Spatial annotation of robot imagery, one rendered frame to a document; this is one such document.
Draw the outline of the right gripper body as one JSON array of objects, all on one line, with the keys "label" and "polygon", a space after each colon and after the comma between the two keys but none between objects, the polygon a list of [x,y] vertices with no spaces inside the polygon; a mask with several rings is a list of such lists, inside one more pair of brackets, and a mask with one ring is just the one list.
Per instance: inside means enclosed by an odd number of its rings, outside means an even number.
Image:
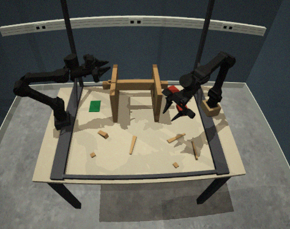
[{"label": "right gripper body", "polygon": [[86,75],[90,75],[90,74],[92,74],[93,73],[93,79],[94,79],[94,82],[96,82],[96,83],[98,83],[98,82],[100,82],[99,81],[99,73],[98,73],[98,69],[96,69],[95,67],[96,67],[96,62],[95,62],[95,59],[94,59],[94,55],[92,55],[92,57],[93,57],[93,65],[91,66],[91,67],[93,67],[92,68],[92,70],[84,70],[83,69],[83,67],[84,67],[84,65],[83,64],[81,64],[81,66],[80,66],[80,70],[81,70],[81,74],[82,74],[82,77],[84,76],[84,77],[86,77]]}]

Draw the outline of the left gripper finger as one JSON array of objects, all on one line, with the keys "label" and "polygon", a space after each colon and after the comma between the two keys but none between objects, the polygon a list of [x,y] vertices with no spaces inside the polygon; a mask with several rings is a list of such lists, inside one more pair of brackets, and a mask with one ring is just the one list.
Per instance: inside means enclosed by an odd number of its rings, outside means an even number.
[{"label": "left gripper finger", "polygon": [[167,109],[172,105],[172,101],[169,101],[166,97],[165,97],[165,99],[166,99],[166,105],[165,105],[165,108],[164,108],[164,110],[163,110],[163,114],[167,111]]},{"label": "left gripper finger", "polygon": [[181,117],[181,116],[183,116],[183,115],[187,116],[186,114],[184,114],[184,113],[180,110],[180,112],[178,112],[178,114],[175,115],[175,117],[173,117],[171,121],[173,121],[173,120],[175,120],[175,119],[177,119],[177,118],[179,118],[179,117]]}]

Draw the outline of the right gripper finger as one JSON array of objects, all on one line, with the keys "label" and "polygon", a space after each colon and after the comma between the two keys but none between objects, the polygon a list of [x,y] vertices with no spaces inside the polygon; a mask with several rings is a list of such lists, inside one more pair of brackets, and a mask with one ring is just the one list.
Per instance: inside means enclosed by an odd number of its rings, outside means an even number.
[{"label": "right gripper finger", "polygon": [[96,62],[96,66],[101,67],[104,66],[105,64],[109,63],[108,61],[102,61],[102,60],[98,60],[95,58],[95,62]]},{"label": "right gripper finger", "polygon": [[98,73],[99,73],[99,78],[105,73],[107,72],[111,67],[97,67],[98,69]]}]

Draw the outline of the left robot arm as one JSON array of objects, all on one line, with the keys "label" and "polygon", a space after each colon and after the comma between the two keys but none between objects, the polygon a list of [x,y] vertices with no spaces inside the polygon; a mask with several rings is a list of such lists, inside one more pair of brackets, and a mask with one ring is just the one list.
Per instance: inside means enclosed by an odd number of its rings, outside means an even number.
[{"label": "left robot arm", "polygon": [[[222,99],[222,90],[221,87],[225,80],[228,70],[236,63],[235,57],[231,56],[228,53],[222,51],[214,57],[210,62],[204,66],[199,66],[196,69],[192,70],[190,73],[185,74],[180,77],[180,85],[187,90],[191,95],[194,95],[198,89],[201,89],[201,85],[209,81],[210,74],[220,67],[217,79],[212,88],[209,89],[208,95],[209,99],[206,101],[209,108],[218,107],[216,103],[221,102]],[[193,74],[193,75],[192,75]],[[184,98],[186,97],[186,98]],[[175,92],[171,97],[178,105],[186,105],[189,101],[188,95],[183,95],[183,91]],[[218,101],[218,102],[217,102]]]}]

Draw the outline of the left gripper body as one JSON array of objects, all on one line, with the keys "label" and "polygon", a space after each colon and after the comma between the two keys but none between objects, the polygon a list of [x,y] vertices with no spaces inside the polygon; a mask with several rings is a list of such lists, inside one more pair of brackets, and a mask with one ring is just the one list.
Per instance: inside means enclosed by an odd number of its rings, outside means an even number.
[{"label": "left gripper body", "polygon": [[[185,89],[182,89],[182,91],[183,91],[183,95],[185,95],[186,96],[186,94],[188,95],[188,99],[190,100],[191,99],[191,97],[193,97],[187,90],[185,90]],[[173,96],[173,94],[172,93],[170,93],[167,89],[164,89],[163,91],[162,91],[162,94],[164,94],[165,96],[166,96],[166,98],[169,100],[169,101],[173,101],[172,99],[171,99],[171,97]],[[177,104],[178,105],[178,104]],[[194,117],[195,117],[195,113],[192,111],[192,110],[190,110],[189,108],[186,108],[184,105],[178,105],[178,106],[180,106],[181,107],[181,109],[182,109],[182,112],[185,114],[185,115],[187,115],[189,118],[191,118],[191,119],[193,119]]]}]

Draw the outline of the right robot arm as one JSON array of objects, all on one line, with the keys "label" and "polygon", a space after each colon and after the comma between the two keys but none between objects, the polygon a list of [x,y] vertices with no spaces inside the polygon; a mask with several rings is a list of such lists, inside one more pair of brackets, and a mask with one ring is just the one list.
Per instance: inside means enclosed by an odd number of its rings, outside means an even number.
[{"label": "right robot arm", "polygon": [[[92,70],[93,58],[91,55],[86,54],[83,56],[85,63],[83,64],[84,70]],[[15,82],[13,93],[20,97],[30,97],[34,100],[42,102],[53,109],[53,116],[56,117],[57,122],[67,120],[65,112],[64,100],[56,97],[51,98],[30,88],[29,84],[33,82],[55,81],[57,83],[66,83],[69,80],[75,82],[75,78],[82,77],[77,55],[75,53],[69,54],[64,58],[65,66],[62,69],[57,69],[53,72],[39,72],[39,73],[26,73]]]}]

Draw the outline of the black metal overhead frame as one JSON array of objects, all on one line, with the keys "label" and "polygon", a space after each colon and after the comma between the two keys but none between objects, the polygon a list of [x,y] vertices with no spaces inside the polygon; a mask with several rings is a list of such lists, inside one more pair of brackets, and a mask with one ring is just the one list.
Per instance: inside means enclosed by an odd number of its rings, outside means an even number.
[{"label": "black metal overhead frame", "polygon": [[[67,2],[66,2],[66,0],[60,0],[60,1],[61,1],[62,12],[63,12],[63,16],[64,16],[64,21],[65,21],[65,27],[66,27],[67,35],[69,38],[70,49],[71,49],[72,53],[75,53],[77,55],[75,43],[74,43],[74,39],[73,39],[73,34],[72,34],[72,28],[71,28],[71,24],[70,24]],[[210,23],[212,11],[214,8],[214,2],[215,2],[215,0],[209,0],[208,6],[207,6],[207,12],[206,12],[205,20],[204,20],[203,31],[201,34],[201,39],[200,39],[198,52],[196,55],[196,61],[195,61],[195,65],[194,65],[193,70],[200,66],[200,60],[201,60],[201,56],[203,53],[204,44],[206,41],[206,36],[207,36],[208,28],[209,28],[209,23]],[[78,77],[78,81],[79,81],[80,87],[83,87],[84,84],[83,84],[82,77]],[[75,82],[73,82],[73,87],[74,87],[74,108],[77,108],[77,106],[78,106],[77,78],[75,78]],[[197,103],[198,103],[198,105],[201,104],[201,89],[197,90]]]}]

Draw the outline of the tan wooden rail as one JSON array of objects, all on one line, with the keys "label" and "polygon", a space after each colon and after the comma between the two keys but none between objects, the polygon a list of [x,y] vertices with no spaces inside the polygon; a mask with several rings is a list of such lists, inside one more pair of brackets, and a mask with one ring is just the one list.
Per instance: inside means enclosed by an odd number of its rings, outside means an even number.
[{"label": "tan wooden rail", "polygon": [[[162,89],[168,89],[168,81],[160,81]],[[103,81],[103,89],[110,89],[111,83]],[[117,91],[154,90],[154,80],[116,80]]]}]

